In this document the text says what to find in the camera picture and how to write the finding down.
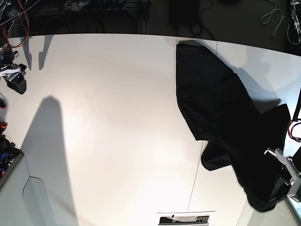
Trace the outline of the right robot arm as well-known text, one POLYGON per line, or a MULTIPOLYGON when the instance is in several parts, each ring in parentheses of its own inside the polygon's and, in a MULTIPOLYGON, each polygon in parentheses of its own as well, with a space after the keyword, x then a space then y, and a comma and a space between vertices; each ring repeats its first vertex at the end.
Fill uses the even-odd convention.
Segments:
POLYGON ((16 64, 14 60, 18 57, 15 48, 24 47, 29 39, 29 18, 24 11, 26 1, 2 0, 0 2, 0 77, 7 86, 19 94, 24 94, 27 85, 24 76, 27 66, 16 64), (20 28, 24 32, 19 44, 9 42, 9 32, 12 28, 20 28))

